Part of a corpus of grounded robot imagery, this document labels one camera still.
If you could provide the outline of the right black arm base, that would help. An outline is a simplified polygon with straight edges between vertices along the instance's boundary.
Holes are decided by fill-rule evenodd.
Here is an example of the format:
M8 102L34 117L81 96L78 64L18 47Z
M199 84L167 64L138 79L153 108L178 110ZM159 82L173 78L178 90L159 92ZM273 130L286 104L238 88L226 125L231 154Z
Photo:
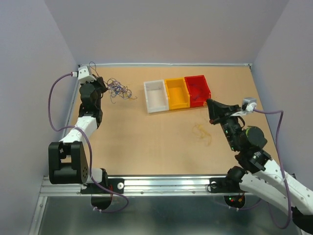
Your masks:
M253 185L253 182L248 180L231 179L225 176L210 178L205 187L210 193L239 193L249 190Z

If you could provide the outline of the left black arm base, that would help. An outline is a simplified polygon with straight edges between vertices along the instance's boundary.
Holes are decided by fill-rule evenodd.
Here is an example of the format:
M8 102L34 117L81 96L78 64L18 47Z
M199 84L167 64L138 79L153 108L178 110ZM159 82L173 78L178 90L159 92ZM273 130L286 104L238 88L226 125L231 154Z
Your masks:
M107 184L100 182L99 185L101 187L105 187L107 190L113 191L115 193L123 194L124 193L124 186L125 186L125 179L119 177L108 178ZM80 189L81 194L108 194L106 190L103 190L94 182L86 185L82 185Z

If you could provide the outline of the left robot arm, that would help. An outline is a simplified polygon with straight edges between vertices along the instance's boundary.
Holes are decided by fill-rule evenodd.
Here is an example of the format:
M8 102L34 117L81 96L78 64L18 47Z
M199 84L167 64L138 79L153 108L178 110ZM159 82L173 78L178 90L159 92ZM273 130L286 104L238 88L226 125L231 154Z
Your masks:
M89 137L102 122L101 99L107 90L102 77L92 75L92 79L81 83L81 104L76 124L61 128L68 129L68 134L48 147L49 180L52 184L85 184L91 180L92 160L87 161L84 144L91 149Z

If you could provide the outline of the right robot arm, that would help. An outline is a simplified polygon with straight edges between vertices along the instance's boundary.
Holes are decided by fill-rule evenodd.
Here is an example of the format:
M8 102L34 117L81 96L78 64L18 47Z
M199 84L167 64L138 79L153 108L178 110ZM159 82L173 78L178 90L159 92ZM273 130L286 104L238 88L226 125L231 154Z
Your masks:
M249 192L275 206L299 229L313 232L313 192L284 169L264 150L264 132L256 126L244 127L243 116L256 111L257 101L245 98L242 105L226 105L213 99L206 101L209 122L220 125L230 149L236 152L238 166L224 178L211 181L211 193Z

